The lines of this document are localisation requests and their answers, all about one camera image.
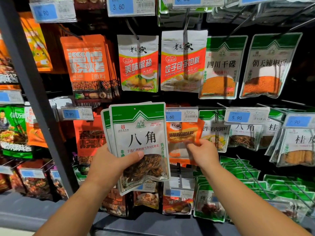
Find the left hand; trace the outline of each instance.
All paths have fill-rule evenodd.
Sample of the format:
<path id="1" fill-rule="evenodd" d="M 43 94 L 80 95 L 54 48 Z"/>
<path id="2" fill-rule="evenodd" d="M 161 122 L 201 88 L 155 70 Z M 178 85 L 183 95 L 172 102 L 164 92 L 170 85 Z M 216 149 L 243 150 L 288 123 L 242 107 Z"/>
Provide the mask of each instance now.
<path id="1" fill-rule="evenodd" d="M 140 151 L 117 158 L 109 152 L 105 144 L 97 149 L 93 156 L 84 184 L 93 184 L 105 198 L 108 191 L 116 185 L 124 169 L 138 162 L 143 156 L 144 152 Z"/>

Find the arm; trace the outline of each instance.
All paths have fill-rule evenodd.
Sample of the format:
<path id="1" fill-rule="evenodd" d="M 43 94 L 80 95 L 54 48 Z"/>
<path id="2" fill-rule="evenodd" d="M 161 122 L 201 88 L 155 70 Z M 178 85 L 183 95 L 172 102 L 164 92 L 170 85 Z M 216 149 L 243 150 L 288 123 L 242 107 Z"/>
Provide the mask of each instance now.
<path id="1" fill-rule="evenodd" d="M 242 236 L 311 235 L 224 169 L 213 143 L 200 143 L 188 149 Z"/>
<path id="2" fill-rule="evenodd" d="M 79 190 L 34 234 L 35 236 L 86 236 L 108 192 L 116 185 L 123 170 L 144 156 L 134 152 L 117 158 L 103 145 L 93 156 L 88 176 Z"/>

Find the hand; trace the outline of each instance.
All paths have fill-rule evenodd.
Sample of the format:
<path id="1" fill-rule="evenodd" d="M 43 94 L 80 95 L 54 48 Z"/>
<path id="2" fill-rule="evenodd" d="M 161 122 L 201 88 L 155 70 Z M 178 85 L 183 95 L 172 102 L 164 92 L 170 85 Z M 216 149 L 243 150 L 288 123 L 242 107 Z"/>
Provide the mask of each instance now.
<path id="1" fill-rule="evenodd" d="M 197 165 L 201 169 L 207 169 L 213 165 L 220 165 L 218 150 L 215 145 L 206 139 L 200 139 L 199 141 L 200 146 L 196 146 L 193 143 L 187 145 Z"/>
<path id="2" fill-rule="evenodd" d="M 144 152 L 140 151 L 117 158 L 109 152 L 105 144 L 97 149 L 93 156 L 84 184 L 93 184 L 105 198 L 108 191 L 116 185 L 124 169 L 138 162 L 143 156 Z"/>

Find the forearm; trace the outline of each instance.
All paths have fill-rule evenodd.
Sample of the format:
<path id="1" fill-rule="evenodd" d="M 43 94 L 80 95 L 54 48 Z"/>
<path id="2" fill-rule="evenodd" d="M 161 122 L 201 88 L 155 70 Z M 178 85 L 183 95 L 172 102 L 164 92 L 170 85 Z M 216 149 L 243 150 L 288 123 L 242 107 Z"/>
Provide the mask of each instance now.
<path id="1" fill-rule="evenodd" d="M 310 235 L 219 164 L 203 173 L 241 235 Z"/>
<path id="2" fill-rule="evenodd" d="M 109 190 L 100 192 L 94 184 L 84 183 L 34 235 L 86 236 Z"/>

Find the gray metal pole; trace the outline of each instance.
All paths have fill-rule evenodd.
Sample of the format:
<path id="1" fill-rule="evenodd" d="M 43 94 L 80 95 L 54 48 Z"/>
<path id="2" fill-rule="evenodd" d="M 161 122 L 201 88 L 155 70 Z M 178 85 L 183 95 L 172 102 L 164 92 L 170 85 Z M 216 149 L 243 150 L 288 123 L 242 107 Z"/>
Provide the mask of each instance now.
<path id="1" fill-rule="evenodd" d="M 0 0 L 0 30 L 68 196 L 79 188 L 13 0 Z"/>

